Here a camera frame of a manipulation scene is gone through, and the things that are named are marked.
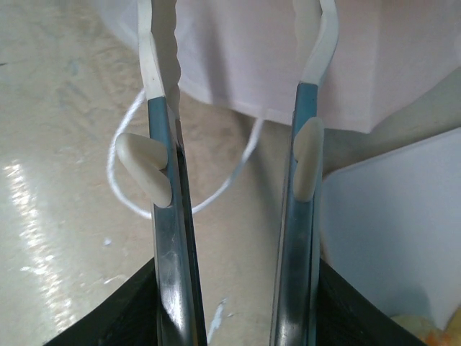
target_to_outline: floor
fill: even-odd
[[[118,203],[105,175],[140,88],[136,55],[84,2],[0,3],[0,345],[41,345],[153,256],[150,222]],[[460,90],[458,70],[370,135],[328,130],[325,172],[461,126]],[[197,204],[234,168],[252,120],[187,95],[181,113]],[[130,131],[147,134],[144,108]],[[266,123],[234,186],[194,217],[208,326],[226,299],[212,345],[268,343],[288,135]],[[116,175],[148,207],[118,163]]]

